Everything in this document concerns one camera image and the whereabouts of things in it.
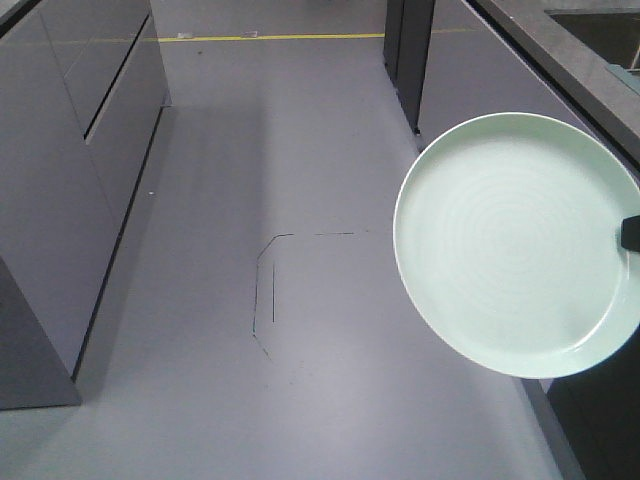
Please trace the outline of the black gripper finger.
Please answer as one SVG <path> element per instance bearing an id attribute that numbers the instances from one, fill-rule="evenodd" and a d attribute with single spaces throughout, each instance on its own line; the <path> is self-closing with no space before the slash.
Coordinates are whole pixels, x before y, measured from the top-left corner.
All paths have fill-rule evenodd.
<path id="1" fill-rule="evenodd" d="M 620 245 L 625 250 L 640 252 L 640 216 L 624 218 L 620 227 Z"/>

